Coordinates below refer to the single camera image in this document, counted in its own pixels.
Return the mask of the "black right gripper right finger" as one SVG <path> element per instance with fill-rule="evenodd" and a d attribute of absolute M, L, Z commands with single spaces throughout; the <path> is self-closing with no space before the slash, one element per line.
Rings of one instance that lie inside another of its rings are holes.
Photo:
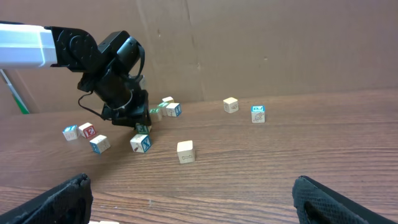
<path fill-rule="evenodd" d="M 396 224 L 304 175 L 292 197 L 300 224 Z"/>

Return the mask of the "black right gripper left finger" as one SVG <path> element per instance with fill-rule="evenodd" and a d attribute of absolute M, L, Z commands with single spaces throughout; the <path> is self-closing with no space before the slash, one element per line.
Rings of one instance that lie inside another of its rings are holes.
<path fill-rule="evenodd" d="M 2 214 L 1 223 L 87 224 L 92 203 L 91 180 L 81 173 Z"/>

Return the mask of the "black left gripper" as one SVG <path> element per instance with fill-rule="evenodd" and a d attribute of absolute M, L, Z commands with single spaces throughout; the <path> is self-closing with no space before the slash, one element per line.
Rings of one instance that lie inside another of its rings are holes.
<path fill-rule="evenodd" d="M 137 124 L 151 125 L 149 115 L 149 94 L 147 90 L 141 90 L 132 94 L 131 101 L 124 107 L 112 110 L 107 105 L 103 106 L 101 115 L 110 120 L 113 125 L 135 128 Z"/>

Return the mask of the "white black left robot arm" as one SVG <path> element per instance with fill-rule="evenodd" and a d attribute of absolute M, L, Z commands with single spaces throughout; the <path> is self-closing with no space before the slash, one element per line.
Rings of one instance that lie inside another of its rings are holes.
<path fill-rule="evenodd" d="M 98 116 L 113 125 L 150 126 L 149 94 L 143 89 L 143 46 L 125 30 L 113 32 L 100 44 L 82 29 L 1 22 L 1 68 L 65 67 L 82 73 L 77 88 L 96 94 L 104 103 Z"/>

